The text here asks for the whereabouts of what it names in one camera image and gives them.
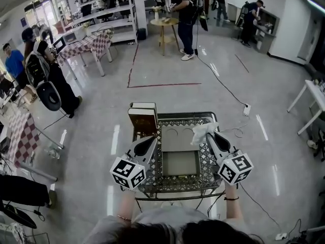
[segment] white cable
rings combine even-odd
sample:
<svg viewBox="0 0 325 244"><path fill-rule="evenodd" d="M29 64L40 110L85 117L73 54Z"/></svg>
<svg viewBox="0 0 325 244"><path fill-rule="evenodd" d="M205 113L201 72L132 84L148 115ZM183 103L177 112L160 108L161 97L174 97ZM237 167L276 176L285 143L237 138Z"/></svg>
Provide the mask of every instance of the white cable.
<svg viewBox="0 0 325 244"><path fill-rule="evenodd" d="M238 138L243 138L244 137L244 131L242 131L241 129L244 128L245 126L248 125L250 121L250 117L248 116L248 122L247 124L241 126L241 127L237 127L237 128L228 128L228 129L224 129L224 130L221 130L220 132L225 132L225 131L228 131L228 130L235 130L235 136L237 136ZM239 136L237 135L237 132L240 131L242 133L242 136Z"/></svg>

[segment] white power outlet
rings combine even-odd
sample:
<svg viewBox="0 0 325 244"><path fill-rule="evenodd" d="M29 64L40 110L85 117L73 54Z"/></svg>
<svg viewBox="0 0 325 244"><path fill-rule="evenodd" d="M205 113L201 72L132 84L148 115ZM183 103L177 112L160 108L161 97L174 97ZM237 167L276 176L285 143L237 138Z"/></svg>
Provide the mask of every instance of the white power outlet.
<svg viewBox="0 0 325 244"><path fill-rule="evenodd" d="M283 240L287 238L287 234L286 233L280 233L278 235L276 235L275 240Z"/></svg>
<svg viewBox="0 0 325 244"><path fill-rule="evenodd" d="M251 109L251 106L248 105L248 104L246 104L246 106L245 106L245 108L244 108L243 115L244 115L244 116L249 116L250 109Z"/></svg>

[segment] gray shirt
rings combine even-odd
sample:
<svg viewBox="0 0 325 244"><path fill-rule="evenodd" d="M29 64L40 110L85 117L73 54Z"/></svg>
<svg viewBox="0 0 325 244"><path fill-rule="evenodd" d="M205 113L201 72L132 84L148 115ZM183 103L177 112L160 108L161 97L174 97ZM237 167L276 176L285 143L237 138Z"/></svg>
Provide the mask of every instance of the gray shirt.
<svg viewBox="0 0 325 244"><path fill-rule="evenodd" d="M164 208L157 208L145 211L139 214L132 222L141 224L166 224L173 227L176 231L190 222L199 222L208 220L209 218L202 212L188 208L167 206ZM234 229L249 234L249 231L243 221L237 219L227 219L226 223L231 225ZM89 234L84 244L107 244L115 240L115 233L125 223L117 217L108 216L100 220L92 232Z"/></svg>

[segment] bracelet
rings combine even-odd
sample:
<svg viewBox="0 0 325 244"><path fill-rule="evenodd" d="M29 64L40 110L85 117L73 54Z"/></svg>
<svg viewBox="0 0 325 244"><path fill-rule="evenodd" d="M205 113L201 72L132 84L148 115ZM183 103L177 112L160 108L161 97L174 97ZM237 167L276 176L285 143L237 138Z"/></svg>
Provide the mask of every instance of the bracelet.
<svg viewBox="0 0 325 244"><path fill-rule="evenodd" d="M125 220L125 221L127 221L127 222L131 222L130 219L124 218L124 217L122 217L122 216L120 216L120 215L116 215L116 216L118 216L119 218L121 218L121 219L123 219L123 220Z"/></svg>
<svg viewBox="0 0 325 244"><path fill-rule="evenodd" d="M239 197L237 197L236 199L228 199L227 197L224 198L225 201L236 201L238 199L239 199Z"/></svg>

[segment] table leg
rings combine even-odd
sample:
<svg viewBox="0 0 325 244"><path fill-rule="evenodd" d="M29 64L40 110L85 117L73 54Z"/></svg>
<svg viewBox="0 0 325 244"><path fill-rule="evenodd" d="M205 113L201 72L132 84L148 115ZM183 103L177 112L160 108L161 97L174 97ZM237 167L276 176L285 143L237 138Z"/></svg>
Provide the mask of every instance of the table leg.
<svg viewBox="0 0 325 244"><path fill-rule="evenodd" d="M106 47L106 54L107 54L108 61L111 63L113 59L112 59L110 48L107 45L105 45L105 47Z"/></svg>
<svg viewBox="0 0 325 244"><path fill-rule="evenodd" d="M314 100L313 103L310 104L309 108L312 108L315 105L316 101Z"/></svg>
<svg viewBox="0 0 325 244"><path fill-rule="evenodd" d="M43 176L45 178L48 178L49 180L57 181L57 177L49 175L49 174L47 174L47 173L45 173L45 172L43 172L43 171L41 171L41 170L39 170L37 168L34 168L34 167L32 167L30 165L27 165L25 163L21 163L20 167L23 168L23 169L26 169L29 172L33 172L33 173L39 174L39 175L41 175L41 176Z"/></svg>
<svg viewBox="0 0 325 244"><path fill-rule="evenodd" d="M297 103L297 101L300 99L300 97L302 96L302 94L305 92L306 88L307 88L307 85L304 85L303 89L299 92L299 94L296 97L296 99L293 101L293 103L291 104L291 106L287 109L288 112L290 112L291 109L295 106L295 104Z"/></svg>
<svg viewBox="0 0 325 244"><path fill-rule="evenodd" d="M164 34L164 27L162 26L162 37L161 37L161 40L162 40L162 55L164 56L165 55L165 34Z"/></svg>
<svg viewBox="0 0 325 244"><path fill-rule="evenodd" d="M161 38L161 35L163 34L163 27L160 28L160 38Z"/></svg>
<svg viewBox="0 0 325 244"><path fill-rule="evenodd" d="M40 129L38 126L36 126L35 125L35 127L36 127L36 129L38 130L38 131L40 131L41 132L41 134L42 135L44 135L48 140L50 140L51 142L53 142L54 144L56 144L58 147L60 147L60 148L64 148L64 145L62 145L62 144L60 144L60 143L57 143L56 141L54 141L52 138L50 138L46 133L45 133L45 131L43 130L43 129Z"/></svg>
<svg viewBox="0 0 325 244"><path fill-rule="evenodd" d="M322 110L320 109L316 115L303 127L298 131L298 135L301 135L301 133L303 133L318 117L319 115L322 113Z"/></svg>
<svg viewBox="0 0 325 244"><path fill-rule="evenodd" d="M83 56L82 56L81 53L80 53L80 58L81 58L81 60L82 60L83 66L87 66L87 64L85 63L85 60L83 59Z"/></svg>
<svg viewBox="0 0 325 244"><path fill-rule="evenodd" d="M178 48L178 50L180 50L179 44L178 44L178 40L177 40L177 36L176 36L176 32L175 32L175 29L174 29L174 26L173 25L172 25L172 28L173 28L174 36L175 36L175 39L176 39L177 48Z"/></svg>
<svg viewBox="0 0 325 244"><path fill-rule="evenodd" d="M98 68L98 70L100 71L100 74L101 74L102 76L105 76L105 73L104 73L103 67L102 67L102 65L101 65L101 62L100 62L99 59L97 59L96 51L93 51L93 50L92 50L91 53L92 53L92 56L93 56L94 59L95 59L95 62L96 62L96 64L97 64L97 68Z"/></svg>
<svg viewBox="0 0 325 244"><path fill-rule="evenodd" d="M72 74L72 76L73 76L73 79L76 80L76 79L77 79L77 76L76 76L76 74L73 72L73 69L71 68L71 66L70 66L70 64L69 64L69 62L68 62L68 60L65 59L64 62L65 62L65 64L67 65L69 71L71 72L71 74Z"/></svg>

